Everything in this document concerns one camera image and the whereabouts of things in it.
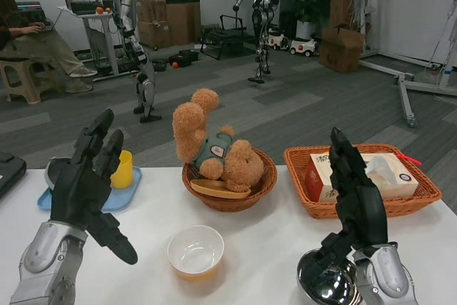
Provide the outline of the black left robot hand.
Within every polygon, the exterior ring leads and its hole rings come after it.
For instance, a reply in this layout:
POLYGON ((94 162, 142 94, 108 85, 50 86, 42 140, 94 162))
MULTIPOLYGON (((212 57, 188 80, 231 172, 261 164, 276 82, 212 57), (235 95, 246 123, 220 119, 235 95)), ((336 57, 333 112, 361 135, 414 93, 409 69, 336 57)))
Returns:
POLYGON ((117 129, 104 143, 113 120, 113 111, 106 109, 82 129, 69 164, 54 184, 50 219, 89 233, 100 246, 134 265, 138 261, 134 247, 120 232, 115 217, 102 211, 111 194, 111 175, 119 167, 124 142, 122 131, 117 129))

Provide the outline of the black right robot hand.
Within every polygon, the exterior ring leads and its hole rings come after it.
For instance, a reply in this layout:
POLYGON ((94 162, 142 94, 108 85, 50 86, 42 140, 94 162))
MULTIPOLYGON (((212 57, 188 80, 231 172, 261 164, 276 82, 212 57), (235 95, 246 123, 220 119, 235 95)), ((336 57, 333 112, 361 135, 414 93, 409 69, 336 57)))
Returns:
POLYGON ((318 251, 322 267, 340 264, 351 250, 372 256, 388 243, 385 206, 377 186, 366 174, 366 163, 359 150, 338 128, 331 131, 329 149, 331 184, 338 192, 336 212, 342 230, 329 234, 318 251))

